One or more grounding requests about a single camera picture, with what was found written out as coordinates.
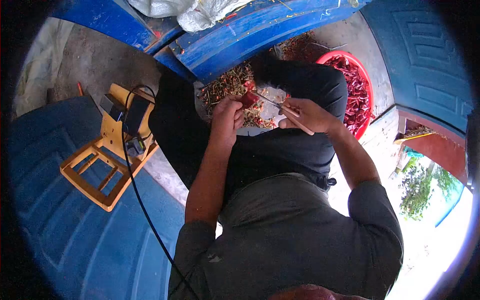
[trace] dried red chili pepper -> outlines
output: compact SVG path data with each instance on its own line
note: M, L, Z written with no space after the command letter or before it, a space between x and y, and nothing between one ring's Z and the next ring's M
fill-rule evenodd
M225 20L228 20L228 19L230 19L230 18L233 18L233 17L236 16L236 15L237 15L237 13L234 12L233 14L228 15L228 16L225 18Z
M343 123L355 135L370 117L374 118L369 107L368 82L360 75L358 66L349 63L346 57L337 55L324 64L334 67L345 76L348 99Z
M247 89L247 92L255 89L255 87L256 87L255 81L253 81L253 80L247 80L247 81L245 81L245 83L243 84L243 86L245 86L245 88Z
M243 104L242 109L249 108L259 100L258 96L248 91L240 98L240 102Z

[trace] red plastic basin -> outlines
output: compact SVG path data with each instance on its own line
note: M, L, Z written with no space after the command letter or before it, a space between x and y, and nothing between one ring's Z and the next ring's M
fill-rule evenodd
M373 112L373 89L372 89L372 82L370 81L370 77L368 76L367 70L365 70L365 67L362 65L362 63L353 55L351 55L348 52L345 51L331 51L328 53L325 53L322 55L318 60L317 63L324 64L327 60L331 59L334 56L341 55L344 56L348 59L349 63L353 63L354 65L357 65L359 68L359 73L360 76L363 77L363 79L367 80L368 86L367 86L367 95L368 95L368 106L370 107L370 112ZM372 120L372 117L368 117L368 119L365 120L365 122L360 126L359 130L357 131L357 134L355 135L355 138L359 140L361 136L365 133L367 130L368 125L370 124L370 121Z

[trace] black cable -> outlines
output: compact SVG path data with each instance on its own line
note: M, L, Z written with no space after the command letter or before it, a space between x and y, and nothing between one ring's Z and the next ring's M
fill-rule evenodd
M142 139L142 141L148 139L148 138L150 137L150 135L152 135L152 132L151 132L151 131L150 131L150 133L149 133L146 137L144 137L144 138Z
M130 97L130 95L132 94L133 90L135 89L138 89L139 87L145 87L145 88L148 88L152 94L153 94L153 91L150 87L146 86L146 85L137 85L136 87L134 87L127 95L127 99L125 99L125 110L127 110L127 104L128 104L128 98ZM128 173L130 174L130 178L132 179L132 185L133 185L133 189L135 190L135 194L137 195L137 199L138 199L138 203L140 203L140 206L142 207L142 210L145 214L145 217L148 221L148 224L150 225L150 228L152 229L153 233L155 234L155 237L156 239L158 240L158 242L160 243L160 246L162 247L163 249L163 252L165 252L165 255L167 256L168 260L170 261L170 263L172 264L172 267L175 269L175 271L178 273L178 275L180 276L180 279L183 281L183 283L185 283L185 285L187 286L188 290L195 296L195 299L197 300L200 300L197 296L197 294L195 293L195 291L193 290L193 288L191 287L191 285L188 283L187 279L185 278L185 276L183 276L183 274L180 272L180 270L178 269L177 265L175 264L175 262L173 261L172 257L170 256L170 253L168 252L168 249L165 247L165 244L163 243L162 239L160 238L160 236L158 235L156 229L155 229L155 226L153 225L152 223L152 220L150 219L150 216L148 215L147 213L147 210L145 209L145 206L144 206L144 203L142 202L142 199L140 198L140 194L138 193L138 190L137 190L137 185L135 184L135 179L133 178L133 173L132 173L132 168L130 167L130 162L128 161L128 156L127 156L127 147L125 146L125 136L123 135L123 132L121 132L121 139L122 139L122 144L123 144L123 153L125 155L125 160L127 161L127 169L128 169Z

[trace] man's left arm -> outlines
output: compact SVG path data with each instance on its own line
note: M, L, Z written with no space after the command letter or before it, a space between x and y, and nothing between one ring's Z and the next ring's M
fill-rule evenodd
M215 241L216 220L222 207L228 159L243 125L240 96L228 96L215 107L210 139L185 206L185 225L180 230L175 264L196 296L209 298L205 274L199 264L202 254ZM195 299L172 269L169 299Z
M188 193L185 223L204 221L216 228L222 208L228 159L243 125L240 96L227 96L214 109L210 139L198 174Z

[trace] red wall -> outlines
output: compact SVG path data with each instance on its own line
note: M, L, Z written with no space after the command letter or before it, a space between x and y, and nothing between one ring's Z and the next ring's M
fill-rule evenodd
M431 134L404 141L403 144L422 153L445 170L449 171L464 185L467 184L465 172L465 149L450 139Z

